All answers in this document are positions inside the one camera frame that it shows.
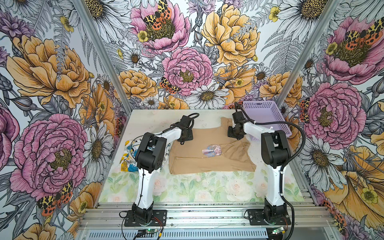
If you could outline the beige garment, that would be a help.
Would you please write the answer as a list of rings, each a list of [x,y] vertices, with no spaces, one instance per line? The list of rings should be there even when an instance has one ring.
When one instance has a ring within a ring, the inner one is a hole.
[[[170,173],[254,172],[256,165],[248,155],[250,142],[228,137],[232,124],[232,119],[221,118],[220,127],[193,129],[193,140],[183,145],[174,141],[169,155]]]

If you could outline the lavender plastic basket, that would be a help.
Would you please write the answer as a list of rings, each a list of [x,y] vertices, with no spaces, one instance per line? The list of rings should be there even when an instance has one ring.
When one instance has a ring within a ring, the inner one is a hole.
[[[247,115],[257,123],[286,121],[274,101],[244,101],[243,109]],[[292,135],[289,125],[286,124],[273,124],[262,127],[273,128],[273,130],[283,130],[287,137]],[[258,137],[250,135],[250,139],[256,142],[260,142],[260,137],[260,134]]]

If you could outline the printed white blue yellow shorts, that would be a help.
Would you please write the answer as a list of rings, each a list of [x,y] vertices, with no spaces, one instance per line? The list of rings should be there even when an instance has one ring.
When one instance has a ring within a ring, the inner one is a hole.
[[[135,160],[135,156],[138,151],[138,147],[140,145],[140,141],[134,140],[133,144],[131,145],[132,141],[126,141],[125,142],[125,148],[123,156],[120,160],[121,165],[121,172],[138,172],[139,168],[137,167],[137,162]],[[163,159],[163,163],[160,167],[162,170],[165,165],[167,164],[169,160],[169,152],[170,152],[171,144],[168,144],[166,146],[165,155]]]

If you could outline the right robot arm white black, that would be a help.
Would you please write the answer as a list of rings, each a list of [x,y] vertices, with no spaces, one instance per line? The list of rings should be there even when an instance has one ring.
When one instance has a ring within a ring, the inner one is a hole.
[[[268,190],[262,220],[268,224],[277,224],[280,220],[291,224],[283,194],[285,166],[291,158],[285,132],[257,125],[247,120],[242,112],[234,112],[232,118],[235,125],[228,127],[228,137],[240,140],[245,135],[251,135],[261,141],[261,157],[268,169]]]

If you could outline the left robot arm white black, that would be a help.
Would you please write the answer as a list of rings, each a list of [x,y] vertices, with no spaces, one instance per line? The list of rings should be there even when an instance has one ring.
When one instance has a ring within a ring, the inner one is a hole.
[[[160,133],[145,133],[137,149],[135,161],[139,170],[138,195],[133,203],[133,219],[141,225],[150,224],[153,214],[153,188],[156,174],[163,165],[168,144],[174,141],[184,144],[193,140],[193,126],[198,113],[182,116],[181,120]]]

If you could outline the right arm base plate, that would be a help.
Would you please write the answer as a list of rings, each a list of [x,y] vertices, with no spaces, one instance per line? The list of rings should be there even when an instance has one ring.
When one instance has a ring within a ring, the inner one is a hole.
[[[246,213],[250,225],[258,226],[258,225],[284,225],[288,226],[291,224],[291,219],[288,215],[277,215],[273,216],[267,210],[262,209],[249,209]]]

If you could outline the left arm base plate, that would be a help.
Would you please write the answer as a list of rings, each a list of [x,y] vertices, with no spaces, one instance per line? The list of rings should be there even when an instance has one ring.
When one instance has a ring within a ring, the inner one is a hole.
[[[167,222],[167,210],[152,210],[145,213],[128,211],[124,227],[164,227]]]

